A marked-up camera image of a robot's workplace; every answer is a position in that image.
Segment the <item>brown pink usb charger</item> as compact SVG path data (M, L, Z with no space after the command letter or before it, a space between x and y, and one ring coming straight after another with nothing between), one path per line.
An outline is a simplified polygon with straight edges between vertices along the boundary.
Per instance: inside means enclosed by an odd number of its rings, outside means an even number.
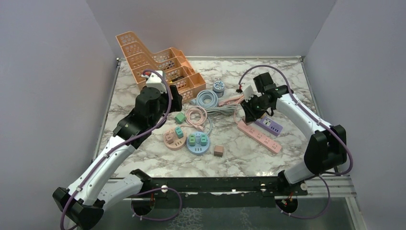
M223 157L224 154L224 147L221 145L215 145L214 147L214 156L216 157Z

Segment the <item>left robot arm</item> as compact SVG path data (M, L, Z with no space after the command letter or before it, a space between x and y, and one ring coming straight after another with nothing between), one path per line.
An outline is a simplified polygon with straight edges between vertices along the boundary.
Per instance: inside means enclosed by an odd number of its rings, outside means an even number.
M120 120L102 153L86 171L67 188L58 187L52 197L65 218L74 227L92 229L104 212L130 195L148 195L150 183L130 174L123 180L107 184L112 174L152 133L162 127L168 114L182 110L182 96L175 85L167 92L144 87L136 97L135 107Z

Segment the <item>dark green usb charger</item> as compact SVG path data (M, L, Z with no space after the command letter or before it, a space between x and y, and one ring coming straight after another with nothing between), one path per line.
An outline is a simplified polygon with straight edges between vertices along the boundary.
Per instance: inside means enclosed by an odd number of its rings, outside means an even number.
M182 124L186 120L186 115L183 112L179 112L175 115L174 120L176 124Z

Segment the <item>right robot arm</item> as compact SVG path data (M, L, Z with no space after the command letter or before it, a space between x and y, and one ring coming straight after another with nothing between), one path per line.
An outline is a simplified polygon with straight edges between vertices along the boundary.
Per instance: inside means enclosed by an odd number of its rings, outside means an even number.
M332 126L307 108L293 93L288 84L277 86L269 73L254 78L259 92L252 86L240 86L244 95L241 106L245 123L260 119L268 110L277 110L288 117L308 140L303 160L280 173L277 191L288 195L295 184L319 175L347 161L346 130L341 125Z

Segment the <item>teal blue usb charger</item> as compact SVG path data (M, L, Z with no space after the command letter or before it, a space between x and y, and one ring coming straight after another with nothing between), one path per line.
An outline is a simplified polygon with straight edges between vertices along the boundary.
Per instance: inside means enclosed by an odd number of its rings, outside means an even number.
M177 138L183 138L184 137L184 133L182 131L182 129L178 126L175 129L175 134L177 136Z

